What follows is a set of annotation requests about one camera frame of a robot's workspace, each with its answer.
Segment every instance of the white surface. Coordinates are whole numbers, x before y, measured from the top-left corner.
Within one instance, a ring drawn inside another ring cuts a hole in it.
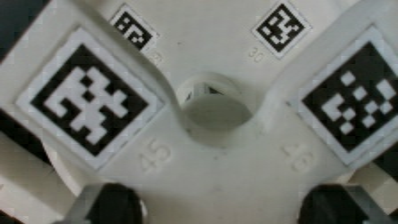
[[[121,1],[97,2],[108,20]],[[213,74],[225,76],[236,86],[236,98],[254,115],[227,131],[204,131],[188,121],[181,123],[172,89],[156,69],[105,21],[69,1],[57,1],[57,7],[49,7],[41,24],[35,24],[3,62],[0,81],[9,89],[0,89],[0,99],[5,109],[64,158],[87,169],[89,175],[94,172],[83,161],[67,154],[64,144],[14,106],[16,96],[78,26],[97,36],[101,45],[161,97],[165,108],[97,171],[105,179],[135,188],[153,224],[293,224],[311,187],[348,171],[286,102],[369,24],[383,21],[385,27],[396,26],[394,16],[387,17],[394,14],[391,5],[396,1],[364,0],[316,41],[341,9],[334,1],[291,2],[312,32],[279,61],[250,34],[275,1],[252,0],[243,5],[241,1],[231,0],[206,4],[193,0],[179,4],[128,1],[160,33],[156,48],[145,56],[156,62],[174,89],[188,78]],[[392,42],[389,29],[378,27]],[[21,67],[14,60],[30,63]],[[188,134],[193,139],[208,139],[208,144],[193,141]]]
[[[74,196],[53,168],[0,134],[0,210],[25,224],[60,220]]]

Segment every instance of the black square pattern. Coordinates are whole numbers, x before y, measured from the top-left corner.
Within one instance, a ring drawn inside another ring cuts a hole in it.
[[[367,42],[302,103],[352,152],[398,115],[396,74]]]
[[[151,41],[153,35],[128,11],[122,12],[115,20],[113,27],[119,30],[124,38],[131,42],[137,49],[142,50]]]
[[[30,104],[97,156],[149,104],[83,44]]]
[[[293,7],[282,3],[270,13],[256,32],[275,52],[282,52],[305,30],[304,22],[291,13]]]

